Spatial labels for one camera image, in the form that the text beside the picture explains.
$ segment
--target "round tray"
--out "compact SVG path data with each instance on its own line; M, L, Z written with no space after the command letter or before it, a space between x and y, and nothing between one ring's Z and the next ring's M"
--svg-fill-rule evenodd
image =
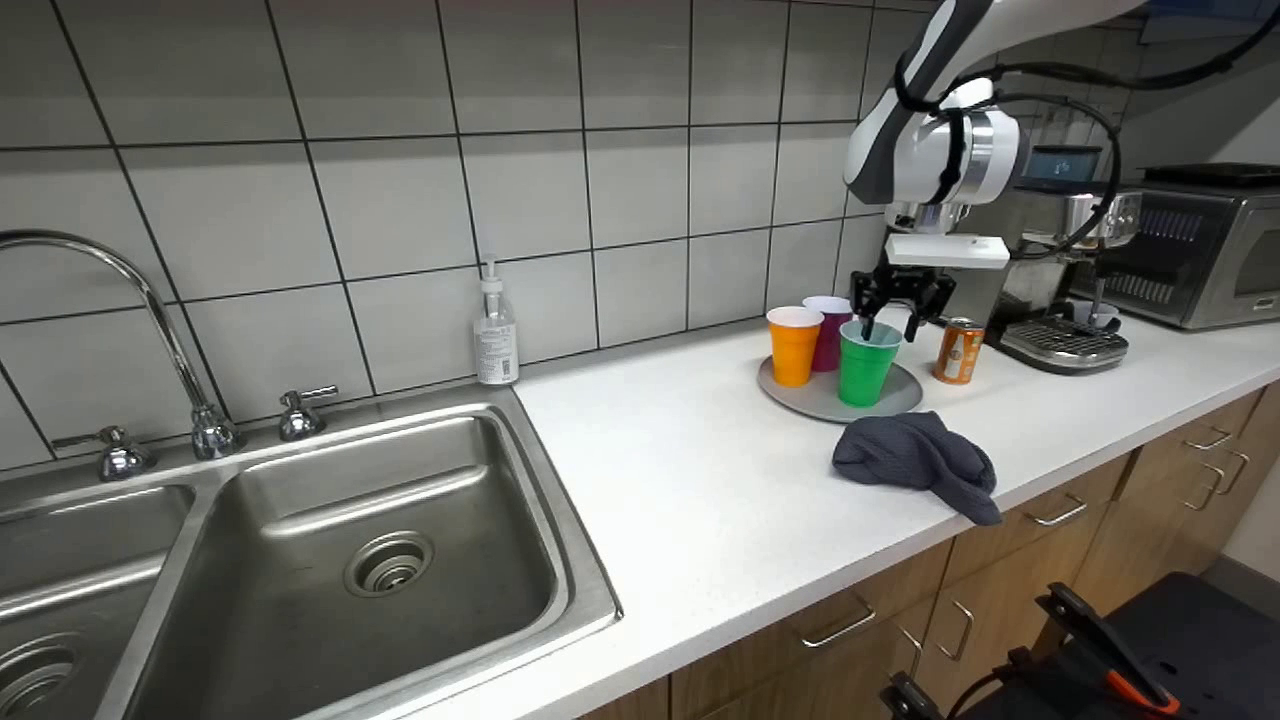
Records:
M918 382L913 371L896 368L896 365L893 365L893 371L885 382L881 403L871 403L871 407L849 407L836 398L836 371L812 371L807 383L784 388L784 383L773 382L773 362L759 362L754 383L778 407L787 407L795 415L823 422L823 425L853 425L860 415L896 415L896 412L908 412L908 407L916 407L922 401Z

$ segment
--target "soap dispenser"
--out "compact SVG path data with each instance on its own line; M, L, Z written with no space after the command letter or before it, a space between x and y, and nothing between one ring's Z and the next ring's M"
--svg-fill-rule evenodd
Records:
M479 315L471 324L471 348L476 348L476 383L521 382L514 321L508 314L505 281L497 275L497 259L488 259L479 271Z

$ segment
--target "green cup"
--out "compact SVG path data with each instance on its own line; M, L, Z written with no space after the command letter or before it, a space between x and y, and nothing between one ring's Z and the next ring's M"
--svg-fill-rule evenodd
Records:
M853 407L871 407L885 398L896 348L903 336L889 324L871 324L862 342L862 321L839 324L839 383L836 398Z

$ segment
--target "white countertop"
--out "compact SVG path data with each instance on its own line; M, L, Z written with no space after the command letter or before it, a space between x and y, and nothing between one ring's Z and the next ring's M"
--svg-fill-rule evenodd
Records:
M1280 324L1124 324L1101 376L1049 376L984 348L941 383L922 330L901 351L922 403L996 465L996 506L1040 497L1137 445L1280 382ZM415 718L581 718L968 530L930 491L839 479L839 429L754 392L763 330L603 351L521 382L625 622Z

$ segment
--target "faucet handle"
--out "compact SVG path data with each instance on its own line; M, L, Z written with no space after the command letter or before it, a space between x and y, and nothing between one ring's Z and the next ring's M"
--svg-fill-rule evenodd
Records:
M316 412L316 401L325 398L340 398L340 388L290 388L280 398L280 439L303 439L303 437L316 437L325 431L325 415Z
M75 445L104 445L104 453L94 459L101 479L125 479L125 476L149 468L149 453L139 453L139 445L119 425L51 439L51 450L75 450Z

